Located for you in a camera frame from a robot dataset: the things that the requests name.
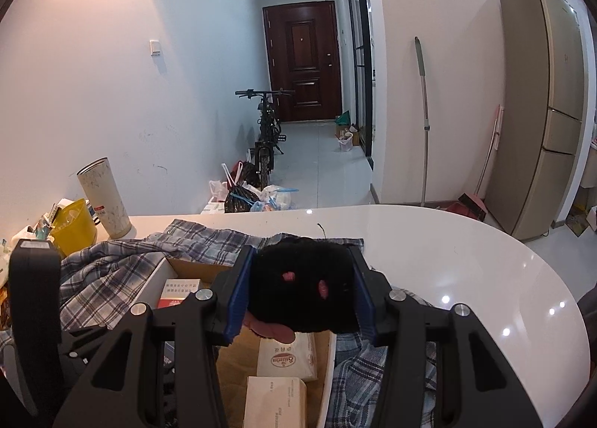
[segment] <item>bicycle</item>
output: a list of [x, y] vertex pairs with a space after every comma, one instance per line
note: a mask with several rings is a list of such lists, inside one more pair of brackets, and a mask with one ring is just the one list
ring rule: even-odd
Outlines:
[[259, 127], [259, 139], [255, 142], [254, 163], [259, 175], [260, 189], [264, 189], [269, 183], [269, 174], [274, 169], [274, 148], [283, 155], [284, 152], [278, 146], [279, 142], [286, 142], [286, 135], [282, 134], [282, 127], [276, 118], [268, 96], [293, 96], [294, 91], [280, 89], [279, 91], [255, 91], [247, 89], [237, 91], [237, 96], [246, 96], [248, 99], [255, 96], [261, 97], [257, 109], [261, 111], [261, 117], [257, 121]]

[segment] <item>blue plaid cloth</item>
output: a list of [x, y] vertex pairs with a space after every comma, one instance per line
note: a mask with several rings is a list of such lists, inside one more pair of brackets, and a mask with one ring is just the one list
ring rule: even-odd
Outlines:
[[[262, 248], [289, 236], [292, 235], [282, 233], [261, 238], [175, 219], [164, 232], [144, 239], [111, 240], [90, 246], [62, 261], [62, 327], [115, 327], [164, 257], [232, 266], [245, 244]], [[363, 248], [362, 239], [330, 241]], [[0, 331], [0, 363], [2, 348], [11, 341], [10, 330]], [[367, 428], [371, 424], [385, 359], [385, 348], [371, 347], [357, 334], [338, 336], [326, 428]], [[422, 420], [425, 428], [433, 426], [435, 377], [435, 346], [428, 344], [428, 392]]]

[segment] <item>refrigerator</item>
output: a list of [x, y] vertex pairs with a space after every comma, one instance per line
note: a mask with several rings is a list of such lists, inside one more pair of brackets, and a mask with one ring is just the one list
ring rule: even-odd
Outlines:
[[500, 0], [506, 100], [485, 204], [519, 240], [549, 230], [581, 140], [584, 62], [576, 12], [565, 0]]

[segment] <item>pink spot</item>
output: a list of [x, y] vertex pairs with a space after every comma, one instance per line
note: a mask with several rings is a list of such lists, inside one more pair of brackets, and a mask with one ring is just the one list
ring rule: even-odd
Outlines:
[[326, 300], [329, 296], [328, 284], [325, 283], [323, 280], [319, 280], [317, 289], [319, 290], [319, 296], [322, 299]]

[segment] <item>white table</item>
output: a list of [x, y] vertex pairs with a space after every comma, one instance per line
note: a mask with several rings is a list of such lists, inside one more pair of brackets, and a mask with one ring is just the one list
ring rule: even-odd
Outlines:
[[[545, 428], [589, 380], [589, 342], [566, 285], [539, 256], [497, 229], [408, 206], [351, 206], [221, 215], [132, 217], [126, 237], [164, 231], [175, 218], [269, 236], [362, 237], [365, 260], [392, 285], [437, 307], [466, 303], [505, 354]], [[107, 235], [100, 227], [98, 240]]]

